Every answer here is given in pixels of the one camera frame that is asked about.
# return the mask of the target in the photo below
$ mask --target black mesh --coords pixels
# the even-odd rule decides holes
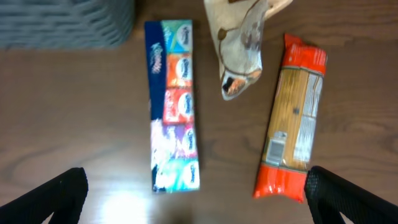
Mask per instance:
[[[398,223],[397,206],[322,167],[308,172],[305,196],[315,224],[345,223],[340,212],[356,224]]]
[[[0,207],[0,224],[77,224],[88,192],[83,168],[73,168]]]

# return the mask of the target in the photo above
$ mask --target pasta package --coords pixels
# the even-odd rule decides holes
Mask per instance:
[[[152,191],[200,187],[192,92],[192,21],[145,23]]]
[[[326,72],[326,52],[285,35],[275,102],[254,197],[285,195],[303,202],[318,104]]]

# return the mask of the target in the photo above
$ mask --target orange plastic packaging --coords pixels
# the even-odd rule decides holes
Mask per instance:
[[[285,195],[304,201],[326,60],[324,50],[285,35],[285,55],[254,198]]]
[[[167,56],[167,87],[192,86],[192,57],[190,54]]]
[[[191,89],[168,89],[165,92],[163,123],[193,122],[193,96]]]

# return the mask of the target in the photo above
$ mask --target brown wooden surface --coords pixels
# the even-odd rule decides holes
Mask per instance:
[[[312,165],[398,204],[398,1],[294,0],[265,24],[262,77],[228,102],[203,2],[140,1],[137,10],[117,50],[0,52],[0,205],[84,167],[81,223],[311,223],[306,204],[251,198],[284,32],[329,56]],[[181,18],[195,20],[201,190],[152,195],[142,28]]]

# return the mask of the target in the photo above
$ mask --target gray woven basket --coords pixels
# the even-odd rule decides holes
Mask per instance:
[[[0,0],[0,48],[115,47],[133,15],[134,0]]]

